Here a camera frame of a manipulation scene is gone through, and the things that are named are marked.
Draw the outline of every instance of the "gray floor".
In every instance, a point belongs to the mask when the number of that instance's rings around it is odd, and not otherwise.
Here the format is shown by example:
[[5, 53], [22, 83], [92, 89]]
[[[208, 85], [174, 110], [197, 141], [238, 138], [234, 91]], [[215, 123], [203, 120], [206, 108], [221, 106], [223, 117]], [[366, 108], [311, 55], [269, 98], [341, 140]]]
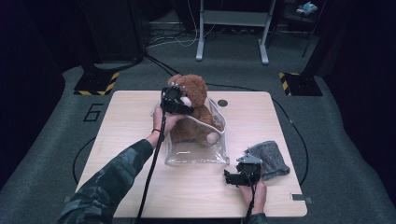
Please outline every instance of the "gray floor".
[[[278, 73], [302, 72], [317, 39], [307, 56], [302, 58], [304, 39], [276, 35], [268, 49], [270, 63], [263, 65], [258, 38], [256, 35], [210, 38], [205, 42], [201, 62], [195, 61], [196, 41], [189, 47], [185, 47], [189, 42], [182, 42], [185, 46], [176, 42], [150, 47], [148, 54], [180, 73], [200, 75], [211, 84], [268, 91], [288, 113], [307, 146], [309, 170], [302, 190], [314, 203], [307, 205], [305, 217], [270, 217], [270, 223], [396, 223], [394, 205], [375, 171], [361, 158], [345, 133], [337, 104], [323, 79], [316, 77], [322, 97], [286, 96], [283, 92]], [[73, 88], [81, 75], [80, 67], [64, 72], [66, 87], [61, 101], [0, 192], [0, 223], [54, 223], [64, 207], [62, 200], [76, 189], [73, 160], [84, 144], [96, 136], [112, 93], [120, 90], [160, 91], [169, 78], [159, 66], [144, 59], [139, 65], [120, 72], [109, 95], [78, 96], [73, 94]], [[212, 85], [209, 89], [247, 91]], [[101, 111], [98, 120], [84, 122], [92, 104], [99, 104], [95, 107]], [[306, 163], [303, 142], [278, 105], [276, 112], [297, 176], [301, 179]], [[77, 176], [83, 170], [91, 146], [89, 143], [77, 159]], [[128, 223], [129, 220], [116, 222]]]

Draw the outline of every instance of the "yellow and black hazard tape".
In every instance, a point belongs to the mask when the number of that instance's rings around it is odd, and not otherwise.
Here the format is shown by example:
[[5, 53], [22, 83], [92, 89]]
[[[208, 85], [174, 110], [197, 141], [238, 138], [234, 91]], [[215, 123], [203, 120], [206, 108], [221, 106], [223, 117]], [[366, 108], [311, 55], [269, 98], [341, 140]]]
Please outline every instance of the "yellow and black hazard tape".
[[113, 90], [114, 85], [116, 84], [117, 77], [119, 77], [120, 73], [116, 73], [111, 78], [108, 83], [105, 91], [75, 91], [75, 95], [109, 95], [111, 90]]
[[286, 95], [291, 95], [290, 85], [286, 80], [286, 76], [288, 75], [299, 76], [300, 73], [279, 73], [280, 81], [282, 82], [283, 91], [285, 92]]

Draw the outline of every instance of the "table top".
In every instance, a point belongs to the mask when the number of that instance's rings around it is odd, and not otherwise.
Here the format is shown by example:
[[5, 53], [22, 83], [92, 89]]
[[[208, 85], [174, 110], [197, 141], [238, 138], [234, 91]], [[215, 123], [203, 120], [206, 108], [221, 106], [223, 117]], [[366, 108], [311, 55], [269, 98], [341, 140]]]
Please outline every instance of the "table top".
[[[244, 150], [269, 140], [277, 143], [290, 173], [265, 181], [268, 193], [264, 212], [268, 217], [305, 216], [305, 203], [290, 198], [291, 193], [302, 192], [270, 94], [265, 91], [210, 91], [208, 96], [214, 102], [228, 102], [224, 107], [219, 106], [219, 112], [227, 122], [230, 165], [165, 165], [167, 144], [163, 142], [142, 217], [244, 217], [247, 206], [242, 195], [236, 186], [226, 184], [223, 171], [236, 174], [236, 159], [244, 156]], [[160, 99], [161, 91], [114, 92], [78, 189], [125, 148], [150, 134], [150, 111]], [[115, 217], [137, 217], [151, 162], [152, 156], [121, 201]]]

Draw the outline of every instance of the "brown teddy bear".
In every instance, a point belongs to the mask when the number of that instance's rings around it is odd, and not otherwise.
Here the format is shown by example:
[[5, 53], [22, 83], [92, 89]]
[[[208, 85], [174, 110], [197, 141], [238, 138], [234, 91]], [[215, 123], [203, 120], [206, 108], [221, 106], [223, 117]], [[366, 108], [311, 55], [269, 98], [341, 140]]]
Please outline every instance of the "brown teddy bear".
[[[207, 98], [207, 86], [205, 81], [197, 75], [175, 75], [169, 78], [168, 87], [178, 85], [183, 92], [181, 100], [184, 105], [193, 108], [193, 112], [189, 116], [208, 124], [220, 132], [221, 126], [215, 123], [212, 113], [205, 105]], [[198, 123], [189, 117], [181, 119], [171, 131], [173, 142], [195, 140], [204, 145], [214, 145], [220, 138], [219, 134], [214, 130]]]

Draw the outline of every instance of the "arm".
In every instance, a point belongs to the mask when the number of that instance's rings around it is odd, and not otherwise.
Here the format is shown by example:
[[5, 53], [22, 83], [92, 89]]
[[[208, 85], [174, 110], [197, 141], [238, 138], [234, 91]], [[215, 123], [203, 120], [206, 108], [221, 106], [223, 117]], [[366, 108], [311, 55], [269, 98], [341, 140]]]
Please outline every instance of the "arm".
[[[244, 202], [249, 206], [252, 198], [251, 187], [239, 186], [238, 187], [244, 198]], [[264, 181], [260, 179], [256, 184], [256, 193], [254, 195], [254, 206], [251, 210], [249, 224], [267, 224], [267, 218], [264, 214], [264, 206], [267, 198], [267, 186]]]
[[[160, 130], [162, 110], [156, 108], [153, 128]], [[164, 134], [184, 116], [166, 114]], [[124, 149], [117, 157], [91, 177], [72, 197], [61, 213], [58, 223], [111, 223], [114, 213], [134, 184], [134, 179], [156, 147], [160, 132], [152, 132]]]

